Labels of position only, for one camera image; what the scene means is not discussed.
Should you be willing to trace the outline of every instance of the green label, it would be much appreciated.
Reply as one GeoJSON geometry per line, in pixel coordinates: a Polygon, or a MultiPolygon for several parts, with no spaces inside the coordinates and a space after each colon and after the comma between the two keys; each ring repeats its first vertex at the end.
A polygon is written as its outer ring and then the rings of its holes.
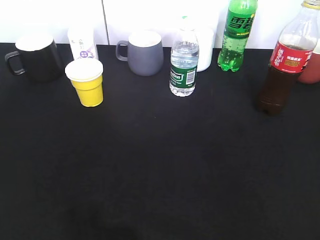
{"type": "Polygon", "coordinates": [[[178,68],[171,64],[170,82],[179,89],[189,89],[196,84],[197,66],[193,68],[178,68]]]}
{"type": "Polygon", "coordinates": [[[233,39],[248,38],[255,15],[255,13],[238,14],[228,10],[224,34],[233,39]]]}

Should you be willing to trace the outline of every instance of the water bottle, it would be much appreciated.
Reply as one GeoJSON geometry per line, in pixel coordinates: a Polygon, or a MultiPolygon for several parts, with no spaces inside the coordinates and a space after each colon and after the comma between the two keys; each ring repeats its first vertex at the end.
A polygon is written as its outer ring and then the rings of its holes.
{"type": "Polygon", "coordinates": [[[218,65],[223,71],[236,72],[242,65],[257,8],[257,0],[231,0],[218,57],[218,65]]]}
{"type": "Polygon", "coordinates": [[[193,93],[196,87],[199,44],[195,28],[187,16],[182,17],[182,24],[171,48],[170,90],[179,97],[193,93]]]}

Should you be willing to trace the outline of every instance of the soda bottle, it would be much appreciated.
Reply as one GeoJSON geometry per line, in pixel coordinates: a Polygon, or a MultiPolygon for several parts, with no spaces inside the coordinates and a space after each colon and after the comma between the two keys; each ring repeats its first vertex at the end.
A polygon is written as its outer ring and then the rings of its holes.
{"type": "Polygon", "coordinates": [[[257,0],[231,0],[218,57],[218,65],[223,71],[236,72],[242,65],[257,8],[257,0]]]}
{"type": "Polygon", "coordinates": [[[179,97],[193,93],[196,87],[199,44],[195,27],[187,16],[182,17],[181,28],[171,48],[170,90],[179,97]]]}
{"type": "Polygon", "coordinates": [[[279,114],[294,83],[306,68],[318,42],[320,0],[304,0],[296,18],[281,32],[257,98],[257,107],[268,115],[279,114]]]}

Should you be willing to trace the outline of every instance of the bottle cap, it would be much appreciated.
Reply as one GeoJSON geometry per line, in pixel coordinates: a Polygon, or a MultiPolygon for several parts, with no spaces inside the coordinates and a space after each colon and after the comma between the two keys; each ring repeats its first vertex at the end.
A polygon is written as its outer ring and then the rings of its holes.
{"type": "Polygon", "coordinates": [[[183,16],[181,18],[180,28],[184,31],[193,31],[196,27],[191,17],[183,16]]]}
{"type": "Polygon", "coordinates": [[[302,5],[309,9],[320,10],[320,0],[304,0],[302,5]]]}

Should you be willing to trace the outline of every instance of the mug handle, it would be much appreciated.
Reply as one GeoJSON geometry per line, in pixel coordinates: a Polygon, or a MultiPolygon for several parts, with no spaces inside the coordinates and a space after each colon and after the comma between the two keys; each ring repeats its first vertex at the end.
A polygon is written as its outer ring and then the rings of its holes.
{"type": "Polygon", "coordinates": [[[124,61],[124,62],[127,62],[128,61],[128,58],[126,56],[121,56],[120,53],[119,53],[119,46],[120,45],[125,45],[125,46],[128,46],[128,41],[119,41],[115,47],[115,56],[117,59],[119,59],[120,61],[124,61]]]}
{"type": "Polygon", "coordinates": [[[15,76],[24,74],[24,73],[26,72],[23,68],[19,69],[18,71],[15,71],[15,70],[13,70],[13,68],[11,67],[10,59],[13,58],[13,57],[17,57],[17,56],[19,56],[19,55],[20,55],[20,53],[19,53],[18,51],[13,51],[13,52],[10,52],[10,53],[8,53],[8,54],[6,54],[6,55],[4,56],[4,60],[5,60],[6,66],[8,67],[10,73],[11,73],[12,75],[15,75],[15,76]]]}

